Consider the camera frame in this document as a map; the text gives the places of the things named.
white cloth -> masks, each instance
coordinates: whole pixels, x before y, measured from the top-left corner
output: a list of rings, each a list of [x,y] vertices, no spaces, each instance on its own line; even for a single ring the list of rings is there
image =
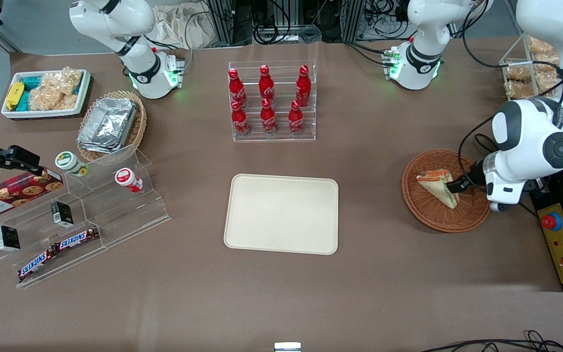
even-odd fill
[[[186,28],[186,22],[195,13]],[[217,42],[217,35],[210,22],[210,9],[202,2],[185,2],[179,5],[156,5],[153,13],[156,16],[154,38],[156,42],[178,44],[180,47],[201,48]]]

small jar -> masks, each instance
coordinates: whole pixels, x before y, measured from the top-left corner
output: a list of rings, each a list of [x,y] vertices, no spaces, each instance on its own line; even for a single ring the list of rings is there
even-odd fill
[[[143,189],[143,180],[141,180],[134,171],[127,167],[118,170],[114,175],[114,180],[121,186],[127,187],[132,192],[139,192]]]
[[[73,176],[83,177],[88,174],[88,164],[81,162],[80,159],[71,152],[62,152],[56,156],[56,166]]]

beige tray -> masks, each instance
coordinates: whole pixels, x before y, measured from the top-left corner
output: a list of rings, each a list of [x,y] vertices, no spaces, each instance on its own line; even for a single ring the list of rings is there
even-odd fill
[[[329,178],[238,174],[232,180],[225,245],[236,249],[333,254],[338,184]]]
[[[145,106],[143,105],[143,102],[140,101],[140,98],[138,98],[136,94],[130,93],[129,91],[120,91],[120,90],[105,94],[101,98],[118,98],[118,99],[128,98],[129,100],[132,100],[132,102],[135,102],[138,105],[138,109],[136,110],[136,115],[134,116],[135,119],[134,123],[131,126],[127,141],[125,142],[125,145],[133,144],[135,147],[138,148],[140,142],[143,141],[143,135],[145,134],[145,128],[147,127],[147,112],[145,111]],[[92,111],[92,109],[94,108],[94,106],[97,104],[98,101],[99,99],[95,100],[95,102],[92,103],[91,107],[88,108],[87,113],[84,115],[84,120],[82,120],[82,123],[80,125],[80,132],[84,128],[84,125],[88,120],[88,115],[90,115],[90,111]],[[83,149],[79,143],[78,143],[78,150],[80,150],[81,156],[83,156],[84,159],[88,160],[89,162],[101,158],[106,154],[100,152],[91,152],[90,150]]]

cookie box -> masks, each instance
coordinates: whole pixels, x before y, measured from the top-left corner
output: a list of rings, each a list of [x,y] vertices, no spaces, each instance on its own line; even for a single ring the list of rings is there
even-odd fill
[[[12,85],[16,82],[22,82],[25,77],[43,76],[45,73],[60,72],[57,69],[54,71],[34,71],[34,72],[18,72],[15,73],[10,86],[8,87],[8,92]],[[84,109],[85,102],[87,100],[88,93],[90,93],[91,84],[91,74],[85,69],[79,69],[82,71],[82,78],[80,82],[80,91],[78,93],[78,100],[75,103],[73,109],[66,110],[46,110],[46,111],[11,111],[7,108],[6,102],[2,104],[1,113],[11,120],[47,120],[51,118],[67,118],[67,117],[79,117],[82,109]]]
[[[42,176],[24,172],[0,183],[0,214],[63,186],[62,177],[43,167]]]

clear acrylic display stand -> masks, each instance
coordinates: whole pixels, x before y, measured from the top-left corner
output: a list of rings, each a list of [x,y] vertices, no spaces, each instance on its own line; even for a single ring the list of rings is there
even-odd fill
[[[277,133],[268,136],[262,129],[260,111],[262,109],[262,98],[258,82],[260,81],[260,66],[268,65],[270,75],[275,82],[275,122],[277,122]],[[293,136],[290,133],[288,123],[288,112],[290,103],[297,98],[297,78],[299,78],[299,67],[308,65],[310,68],[311,92],[307,107],[302,107],[303,133]],[[229,122],[232,123],[232,136],[234,142],[290,142],[297,140],[316,140],[317,138],[317,63],[314,60],[295,60],[285,62],[230,62],[229,68],[238,70],[238,76],[244,83],[244,91],[247,96],[248,107],[243,108],[246,113],[247,122],[251,128],[248,136],[238,136],[232,123],[232,95],[229,104]]]
[[[16,287],[27,288],[50,278],[169,220],[164,201],[154,190],[146,169],[150,164],[143,153],[130,145],[88,163],[89,172],[84,177],[64,174],[67,187],[1,214],[0,225],[16,229],[21,243],[16,252],[0,250],[0,263],[13,266],[17,283],[17,271],[50,245],[91,227],[98,227],[100,232],[99,238],[56,255]],[[114,182],[114,174],[123,167],[129,167],[143,180],[141,191],[133,193]],[[53,222],[51,203],[56,201],[71,207],[74,226],[65,229]]]
[[[534,60],[534,53],[529,51],[529,45],[527,44],[529,42],[528,39],[529,39],[529,36],[527,34],[524,34],[524,33],[521,34],[519,36],[519,38],[516,40],[516,42],[514,42],[514,44],[512,44],[512,46],[509,49],[507,49],[507,51],[505,52],[505,54],[503,55],[501,60],[498,61],[498,64],[504,65],[504,64],[509,64],[509,63],[527,62],[527,61]],[[525,48],[525,58],[508,58],[508,56],[510,56],[512,51],[514,51],[514,48],[521,43],[522,43],[522,46]],[[526,64],[525,66],[528,67],[529,74],[530,74],[530,77],[531,77],[529,84],[532,85],[534,95],[538,95],[540,93],[540,91],[538,89],[538,83],[536,83],[536,80],[534,79],[534,77],[536,77],[536,73],[534,72],[534,66],[531,63]],[[505,83],[505,85],[507,85],[507,81],[508,81],[507,67],[503,67],[502,71],[503,71],[503,83]],[[510,98],[510,94],[507,92],[507,88],[505,89],[505,96],[507,96],[507,100],[512,100],[512,98]]]

